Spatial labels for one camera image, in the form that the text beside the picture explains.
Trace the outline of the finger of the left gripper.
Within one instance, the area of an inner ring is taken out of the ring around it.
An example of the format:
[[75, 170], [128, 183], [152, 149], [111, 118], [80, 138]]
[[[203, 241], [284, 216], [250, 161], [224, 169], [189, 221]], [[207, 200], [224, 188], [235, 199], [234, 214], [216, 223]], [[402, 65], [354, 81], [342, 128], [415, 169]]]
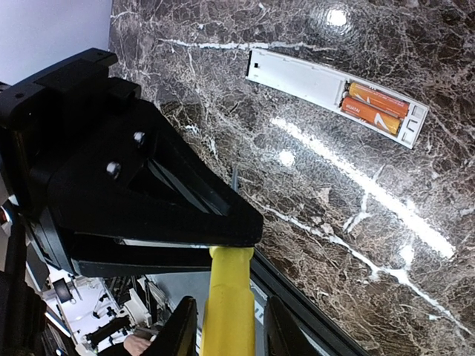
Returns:
[[211, 269], [205, 248], [120, 245], [108, 237], [80, 237], [70, 247], [74, 270], [85, 277], [131, 277]]

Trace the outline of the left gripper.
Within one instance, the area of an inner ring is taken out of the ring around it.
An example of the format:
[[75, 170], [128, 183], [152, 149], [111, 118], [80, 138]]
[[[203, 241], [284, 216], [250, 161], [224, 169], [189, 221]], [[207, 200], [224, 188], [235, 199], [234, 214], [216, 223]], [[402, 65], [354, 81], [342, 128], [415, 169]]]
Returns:
[[41, 255], [74, 274], [80, 237], [250, 247], [263, 217], [200, 159], [140, 87], [91, 48], [1, 95], [1, 158]]

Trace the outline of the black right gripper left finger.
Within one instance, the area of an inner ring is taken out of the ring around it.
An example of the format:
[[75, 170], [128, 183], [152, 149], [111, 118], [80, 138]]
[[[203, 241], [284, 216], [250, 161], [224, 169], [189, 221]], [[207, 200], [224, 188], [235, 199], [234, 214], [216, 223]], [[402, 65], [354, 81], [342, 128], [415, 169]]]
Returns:
[[197, 303], [185, 296], [148, 347], [150, 356], [194, 356], [197, 342]]

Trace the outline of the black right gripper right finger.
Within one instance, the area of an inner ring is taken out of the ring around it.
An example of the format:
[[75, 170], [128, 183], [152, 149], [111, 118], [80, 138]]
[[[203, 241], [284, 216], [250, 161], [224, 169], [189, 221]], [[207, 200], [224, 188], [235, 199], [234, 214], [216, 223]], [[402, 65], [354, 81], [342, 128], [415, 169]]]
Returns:
[[276, 296], [270, 297], [265, 307], [265, 355], [319, 355]]

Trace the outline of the yellow pry tool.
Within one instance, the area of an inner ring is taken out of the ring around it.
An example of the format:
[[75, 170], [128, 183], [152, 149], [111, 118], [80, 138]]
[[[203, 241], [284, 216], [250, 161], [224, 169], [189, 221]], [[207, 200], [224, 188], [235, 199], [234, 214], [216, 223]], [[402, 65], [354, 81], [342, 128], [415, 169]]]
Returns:
[[255, 354], [255, 296], [250, 288], [253, 248], [211, 247], [209, 297], [201, 355]]

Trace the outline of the white remote control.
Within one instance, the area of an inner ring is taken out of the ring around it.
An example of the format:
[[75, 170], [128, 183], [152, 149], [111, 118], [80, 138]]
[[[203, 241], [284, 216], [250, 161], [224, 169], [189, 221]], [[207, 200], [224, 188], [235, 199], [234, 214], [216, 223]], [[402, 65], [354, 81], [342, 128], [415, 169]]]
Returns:
[[[415, 145], [429, 112], [427, 105], [376, 83], [325, 65], [296, 59], [268, 50], [254, 49], [249, 52], [246, 78], [252, 82], [279, 90], [333, 113], [340, 114], [390, 138], [406, 148], [413, 148]], [[387, 133], [365, 122], [363, 119], [349, 115], [341, 110], [342, 99], [350, 96], [345, 88], [347, 82], [367, 85], [410, 104], [408, 115], [405, 118], [401, 119], [394, 116], [401, 121], [397, 135], [394, 136]]]

